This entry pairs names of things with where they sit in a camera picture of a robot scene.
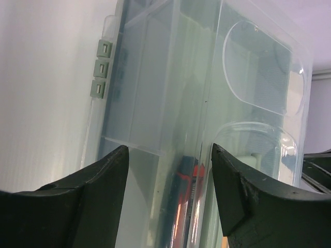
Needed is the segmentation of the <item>translucent green tool box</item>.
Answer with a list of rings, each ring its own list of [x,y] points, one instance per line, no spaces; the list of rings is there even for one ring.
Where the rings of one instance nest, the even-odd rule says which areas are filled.
[[[212,146],[283,183],[302,174],[313,44],[274,1],[118,1],[104,20],[81,160],[125,145],[116,247],[163,247],[183,156],[205,166],[186,247],[221,247]]]

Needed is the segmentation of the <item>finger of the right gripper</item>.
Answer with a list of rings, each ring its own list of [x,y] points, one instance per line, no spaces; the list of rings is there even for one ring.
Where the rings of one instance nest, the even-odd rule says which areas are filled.
[[[330,194],[330,149],[304,155],[301,188]]]

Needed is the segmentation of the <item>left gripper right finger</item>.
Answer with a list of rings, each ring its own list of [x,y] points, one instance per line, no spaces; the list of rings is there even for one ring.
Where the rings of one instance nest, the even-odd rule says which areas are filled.
[[[330,193],[280,182],[217,144],[212,173],[229,247],[330,247]]]

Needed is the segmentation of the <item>red handled pliers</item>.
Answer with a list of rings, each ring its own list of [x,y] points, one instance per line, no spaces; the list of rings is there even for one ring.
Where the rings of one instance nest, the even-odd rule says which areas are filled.
[[[183,156],[171,182],[164,221],[163,247],[186,247],[196,185],[201,185],[205,166],[192,156]]]

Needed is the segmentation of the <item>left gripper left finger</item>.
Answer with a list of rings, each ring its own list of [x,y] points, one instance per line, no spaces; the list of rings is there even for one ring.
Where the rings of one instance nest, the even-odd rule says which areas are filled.
[[[115,247],[128,169],[121,145],[35,191],[1,192],[1,247]]]

